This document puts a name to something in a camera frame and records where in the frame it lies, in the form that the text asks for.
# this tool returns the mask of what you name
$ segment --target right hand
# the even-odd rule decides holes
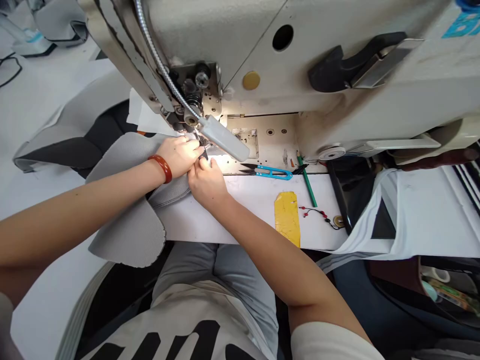
[[[209,212],[220,207],[230,197],[224,175],[214,158],[211,166],[204,157],[197,160],[188,172],[191,193]]]

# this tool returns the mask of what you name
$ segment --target black lettering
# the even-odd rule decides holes
[[[149,332],[131,360],[152,360],[160,346],[160,342],[161,340],[158,333]]]
[[[255,360],[247,352],[237,345],[228,344],[225,346],[225,360]]]
[[[124,347],[106,342],[90,360],[117,360],[124,349]]]
[[[190,360],[211,359],[214,353],[215,341],[217,340],[219,329],[220,325],[215,320],[200,321],[189,335],[175,336],[165,360],[175,360],[180,349],[185,344],[185,341],[187,341],[187,338],[193,333],[198,334],[198,340],[195,344]]]

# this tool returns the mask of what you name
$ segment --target hand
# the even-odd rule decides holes
[[[209,212],[225,204],[230,197],[222,170],[214,158],[211,166],[204,157],[197,160],[188,172],[188,184],[195,200]]]
[[[198,140],[190,140],[186,136],[169,137],[163,141],[158,150],[168,164],[173,179],[185,174],[205,151]]]

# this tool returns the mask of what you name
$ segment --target red bracelet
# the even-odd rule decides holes
[[[164,184],[168,184],[169,182],[172,181],[172,171],[170,170],[170,166],[167,164],[165,159],[161,157],[160,155],[152,155],[148,157],[148,160],[155,160],[158,165],[163,169],[163,172],[165,173],[165,182]]]

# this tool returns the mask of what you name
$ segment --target green pencil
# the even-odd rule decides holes
[[[304,162],[302,161],[302,157],[300,156],[299,151],[296,152],[296,158],[298,160],[298,165],[302,166]],[[307,175],[307,170],[303,169],[303,178],[305,179],[306,187],[308,189],[308,193],[310,194],[311,204],[314,208],[317,207],[317,201],[315,200],[314,192],[312,191],[312,186],[310,185],[309,176]]]

